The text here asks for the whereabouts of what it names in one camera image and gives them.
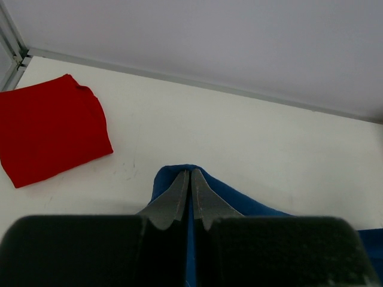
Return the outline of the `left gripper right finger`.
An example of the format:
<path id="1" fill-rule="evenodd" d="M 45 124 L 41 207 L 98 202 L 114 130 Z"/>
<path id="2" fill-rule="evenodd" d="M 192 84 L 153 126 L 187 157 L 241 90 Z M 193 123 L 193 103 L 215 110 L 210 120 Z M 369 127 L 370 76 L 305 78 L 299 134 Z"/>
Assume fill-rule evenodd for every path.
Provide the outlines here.
<path id="1" fill-rule="evenodd" d="M 328 216 L 245 216 L 191 172 L 198 286 L 376 286 L 357 232 Z"/>

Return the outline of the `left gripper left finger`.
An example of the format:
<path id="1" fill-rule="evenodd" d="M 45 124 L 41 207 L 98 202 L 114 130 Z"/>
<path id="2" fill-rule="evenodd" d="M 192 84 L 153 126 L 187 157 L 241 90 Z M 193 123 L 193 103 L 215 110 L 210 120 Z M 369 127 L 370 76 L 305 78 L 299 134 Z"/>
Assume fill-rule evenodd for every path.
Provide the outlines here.
<path id="1" fill-rule="evenodd" d="M 188 187 L 180 172 L 136 215 L 34 215 L 1 242 L 2 286 L 184 286 Z"/>

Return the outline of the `blue t shirt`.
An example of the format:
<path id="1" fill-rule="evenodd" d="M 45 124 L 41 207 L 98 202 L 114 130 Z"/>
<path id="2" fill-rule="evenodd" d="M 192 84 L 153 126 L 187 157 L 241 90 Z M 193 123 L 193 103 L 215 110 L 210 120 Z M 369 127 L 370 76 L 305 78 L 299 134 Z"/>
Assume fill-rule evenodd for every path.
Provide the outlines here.
<path id="1" fill-rule="evenodd" d="M 199 166 L 183 164 L 175 166 L 162 167 L 155 179 L 153 185 L 152 198 L 155 200 L 163 194 L 173 183 L 177 175 L 182 171 L 190 173 L 191 187 L 191 173 L 193 170 L 198 169 L 202 172 L 203 177 L 206 179 L 210 188 L 216 192 L 223 200 L 231 205 L 238 212 L 245 216 L 293 216 L 281 212 L 271 207 L 265 206 L 248 196 L 236 191 L 234 188 L 226 185 L 218 179 L 209 175 L 205 170 Z M 187 235 L 187 254 L 186 254 L 186 286 L 198 286 L 196 283 L 196 251 L 195 251 L 195 227 L 194 227 L 194 213 L 193 213 L 193 199 L 192 196 L 187 200 L 187 207 L 189 208 L 188 219 L 188 235 Z M 370 229 L 356 231 L 361 239 L 362 245 L 367 253 L 367 257 L 372 263 L 374 270 L 377 273 L 376 286 L 382 285 L 382 230 Z"/>

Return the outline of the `folded red t shirt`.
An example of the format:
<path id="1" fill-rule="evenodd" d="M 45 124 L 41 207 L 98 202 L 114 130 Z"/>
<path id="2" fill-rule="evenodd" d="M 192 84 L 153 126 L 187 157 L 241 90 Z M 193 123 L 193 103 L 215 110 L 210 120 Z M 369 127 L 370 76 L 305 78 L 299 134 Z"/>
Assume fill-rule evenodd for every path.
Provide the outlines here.
<path id="1" fill-rule="evenodd" d="M 70 74 L 1 93 L 1 165 L 15 188 L 112 153 L 98 98 Z"/>

